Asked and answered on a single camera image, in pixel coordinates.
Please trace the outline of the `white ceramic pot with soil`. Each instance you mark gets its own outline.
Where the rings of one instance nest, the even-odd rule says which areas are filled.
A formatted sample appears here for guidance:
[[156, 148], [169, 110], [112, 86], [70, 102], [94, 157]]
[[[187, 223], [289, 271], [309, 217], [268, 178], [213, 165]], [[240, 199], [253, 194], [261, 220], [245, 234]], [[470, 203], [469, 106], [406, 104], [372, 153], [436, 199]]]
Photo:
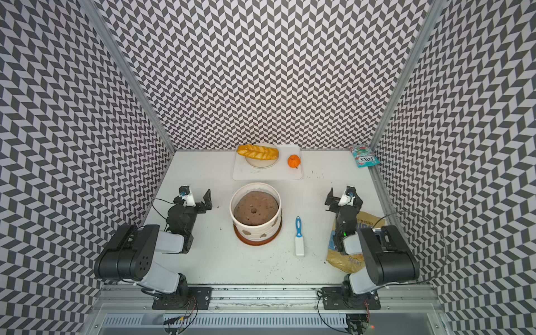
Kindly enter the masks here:
[[260, 182], [239, 188], [230, 201], [233, 226], [251, 241], [273, 236], [282, 226], [282, 211], [279, 192], [273, 186]]

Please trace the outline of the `blue white scrub brush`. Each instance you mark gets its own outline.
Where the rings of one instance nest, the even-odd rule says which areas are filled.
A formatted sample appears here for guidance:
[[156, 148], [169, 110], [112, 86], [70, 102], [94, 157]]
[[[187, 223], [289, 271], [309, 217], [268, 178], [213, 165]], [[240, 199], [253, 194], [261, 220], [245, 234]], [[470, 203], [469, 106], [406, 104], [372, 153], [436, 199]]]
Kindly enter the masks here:
[[302, 234], [302, 220], [299, 216], [297, 216], [295, 219], [295, 228], [296, 228], [295, 255], [297, 257], [304, 257], [305, 247], [304, 247], [304, 238]]

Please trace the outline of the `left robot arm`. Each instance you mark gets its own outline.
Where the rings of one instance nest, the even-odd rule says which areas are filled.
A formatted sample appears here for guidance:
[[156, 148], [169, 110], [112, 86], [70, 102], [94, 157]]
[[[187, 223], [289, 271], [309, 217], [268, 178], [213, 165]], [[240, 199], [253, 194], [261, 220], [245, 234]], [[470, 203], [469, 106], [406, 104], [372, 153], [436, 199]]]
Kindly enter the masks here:
[[160, 265], [154, 255], [187, 254], [194, 241], [197, 216], [212, 208], [210, 190], [197, 202], [191, 188], [181, 186], [167, 212], [166, 228], [128, 224], [118, 227], [96, 259], [95, 277], [141, 287], [142, 293], [153, 297], [153, 310], [207, 310], [212, 288], [189, 286], [184, 274]]

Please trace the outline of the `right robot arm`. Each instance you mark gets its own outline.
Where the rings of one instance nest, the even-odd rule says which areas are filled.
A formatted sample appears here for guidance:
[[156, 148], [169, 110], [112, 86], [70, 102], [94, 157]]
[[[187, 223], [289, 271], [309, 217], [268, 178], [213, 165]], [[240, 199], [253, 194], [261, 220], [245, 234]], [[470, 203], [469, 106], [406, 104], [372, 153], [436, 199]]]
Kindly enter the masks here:
[[399, 229], [361, 213], [355, 187], [340, 197], [330, 190], [325, 204], [335, 213], [327, 261], [346, 275], [340, 286], [320, 289], [324, 309], [379, 310], [379, 289], [418, 279], [419, 265]]

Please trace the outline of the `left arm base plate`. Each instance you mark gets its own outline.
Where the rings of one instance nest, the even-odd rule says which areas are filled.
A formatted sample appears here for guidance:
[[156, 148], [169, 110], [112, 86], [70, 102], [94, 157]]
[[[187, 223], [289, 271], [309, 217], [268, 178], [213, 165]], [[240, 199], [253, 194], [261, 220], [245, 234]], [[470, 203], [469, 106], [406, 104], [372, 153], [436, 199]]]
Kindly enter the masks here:
[[156, 311], [208, 310], [212, 298], [212, 287], [189, 287], [185, 293], [158, 295], [154, 298], [152, 309]]

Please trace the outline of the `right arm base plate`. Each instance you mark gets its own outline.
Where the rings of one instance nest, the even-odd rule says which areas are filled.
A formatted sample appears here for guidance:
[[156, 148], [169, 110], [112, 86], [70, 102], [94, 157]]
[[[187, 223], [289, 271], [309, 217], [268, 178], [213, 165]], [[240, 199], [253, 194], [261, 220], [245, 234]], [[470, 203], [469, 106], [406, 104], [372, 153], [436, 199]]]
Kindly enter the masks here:
[[381, 309], [381, 302], [376, 292], [366, 294], [354, 294], [350, 289], [342, 287], [323, 287], [317, 292], [324, 310], [356, 310], [376, 311]]

